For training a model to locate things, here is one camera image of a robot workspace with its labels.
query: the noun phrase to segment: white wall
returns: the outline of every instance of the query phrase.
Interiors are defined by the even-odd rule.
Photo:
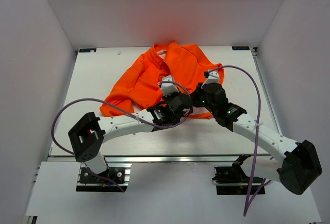
[[[323,175],[311,189],[330,223],[330,0],[284,0],[259,48],[285,135],[316,145]]]
[[[48,0],[75,49],[259,45],[283,0]]]
[[[0,0],[0,218],[21,223],[74,51],[47,0]]]

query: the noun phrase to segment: orange shirt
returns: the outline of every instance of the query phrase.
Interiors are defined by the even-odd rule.
[[[164,59],[158,54],[162,51],[166,52]],[[212,64],[195,44],[155,44],[122,75],[105,101],[133,113],[134,102],[141,109],[145,109],[161,101],[162,92],[157,83],[163,77],[172,75],[176,82],[192,93],[199,82],[206,80],[204,72],[219,66],[222,64]],[[218,73],[219,83],[222,84],[224,70],[220,69]],[[105,116],[123,115],[122,112],[105,104],[100,110]],[[190,117],[210,118],[211,114],[207,112]]]

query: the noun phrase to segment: cloth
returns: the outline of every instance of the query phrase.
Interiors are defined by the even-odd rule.
[[[192,93],[199,82],[204,82],[204,72],[222,66],[212,64],[196,44],[169,45],[155,44],[142,54],[113,86],[105,101],[130,113],[134,112],[133,103],[145,109],[161,101],[162,92],[158,82],[172,75],[174,80]],[[218,70],[222,84],[224,70]],[[100,107],[105,116],[118,116],[124,113],[103,104]],[[191,118],[210,118],[211,114],[190,115]]]

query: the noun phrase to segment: purple cable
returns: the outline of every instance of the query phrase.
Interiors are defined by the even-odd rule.
[[[217,71],[221,68],[235,68],[235,69],[240,70],[240,71],[244,72],[245,74],[247,74],[247,76],[252,80],[252,83],[253,83],[256,91],[257,91],[257,96],[258,96],[258,113],[257,113],[257,118],[256,118],[256,123],[258,124],[259,120],[260,120],[260,113],[261,113],[261,97],[260,97],[260,92],[259,92],[259,88],[257,86],[257,83],[255,82],[253,77],[246,70],[244,70],[240,67],[237,67],[237,66],[233,66],[233,65],[225,65],[225,66],[217,67],[217,68],[214,68],[214,69],[210,70],[209,73],[212,72],[212,71]],[[253,199],[258,194],[258,192],[260,191],[260,189],[263,185],[263,184],[261,184],[259,186],[259,188],[257,189],[257,191],[254,193],[254,195],[252,196],[252,198],[250,200],[250,194],[251,194],[252,183],[253,183],[253,176],[254,176],[254,171],[255,171],[255,167],[256,167],[256,160],[257,160],[257,153],[258,153],[258,139],[259,139],[259,126],[257,125],[257,127],[256,127],[256,136],[255,136],[255,141],[254,141],[254,152],[253,152],[251,175],[250,175],[249,185],[247,187],[247,194],[246,194],[245,206],[244,206],[244,212],[243,212],[244,217],[246,216],[246,213],[248,212],[248,209],[249,209]]]
[[[184,91],[187,95],[190,95],[189,92],[187,91],[187,89],[186,89],[184,86],[182,86],[180,83],[177,83],[177,82],[174,82],[174,81],[161,81],[161,82],[159,82],[159,83],[160,83],[160,84],[163,84],[163,83],[172,83],[172,84],[177,85],[177,86],[179,86],[180,88],[182,88],[183,91]],[[95,99],[95,98],[82,98],[82,99],[76,99],[76,100],[74,100],[74,101],[72,101],[72,102],[66,104],[66,105],[65,105],[65,106],[64,106],[64,107],[63,107],[63,108],[62,108],[62,109],[56,114],[56,116],[55,116],[55,118],[54,118],[54,121],[53,121],[53,123],[52,123],[52,127],[51,127],[51,136],[52,136],[53,142],[54,142],[54,143],[55,143],[60,149],[62,149],[63,151],[65,151],[65,152],[67,152],[67,153],[69,153],[69,154],[72,154],[72,155],[74,155],[73,152],[71,152],[70,150],[64,148],[64,147],[63,147],[62,145],[60,145],[60,144],[58,143],[58,141],[56,140],[56,138],[55,138],[55,125],[56,125],[56,122],[57,122],[59,116],[62,114],[62,112],[63,112],[66,108],[68,108],[69,106],[72,106],[73,104],[76,104],[76,103],[78,103],[78,102],[82,102],[82,101],[96,101],[96,102],[100,102],[100,103],[106,104],[106,105],[108,105],[108,106],[111,106],[111,107],[113,107],[113,108],[116,108],[117,110],[119,110],[119,111],[125,113],[127,116],[129,116],[129,117],[131,117],[131,118],[137,119],[138,121],[140,121],[140,122],[142,122],[142,123],[145,123],[145,124],[148,124],[148,125],[151,125],[151,126],[154,126],[154,127],[160,128],[160,129],[174,128],[174,127],[176,127],[176,126],[182,124],[184,121],[187,120],[188,116],[189,116],[190,113],[191,113],[191,112],[189,112],[189,113],[187,114],[187,116],[185,116],[182,120],[180,120],[179,123],[177,123],[177,124],[175,124],[175,125],[161,126],[161,125],[155,125],[155,124],[150,123],[150,122],[148,122],[148,121],[146,121],[146,120],[144,120],[144,119],[142,119],[142,118],[139,118],[139,117],[137,117],[136,115],[134,115],[134,114],[132,114],[132,113],[130,113],[130,112],[127,112],[127,111],[125,111],[124,109],[121,109],[121,108],[119,108],[119,107],[116,107],[115,105],[113,105],[113,104],[111,104],[111,103],[108,103],[108,102],[106,102],[106,101],[104,101],[104,100]],[[116,186],[117,186],[122,192],[124,192],[124,190],[123,190],[123,189],[122,189],[117,183],[115,183],[112,179],[108,179],[108,178],[105,178],[105,177],[101,177],[101,176],[99,176],[99,175],[93,173],[90,169],[89,169],[89,171],[90,171],[90,174],[91,174],[91,175],[93,175],[93,176],[95,176],[95,177],[97,177],[97,178],[100,178],[100,179],[104,179],[104,180],[108,180],[108,181],[110,181],[111,183],[115,184],[115,185],[116,185]]]

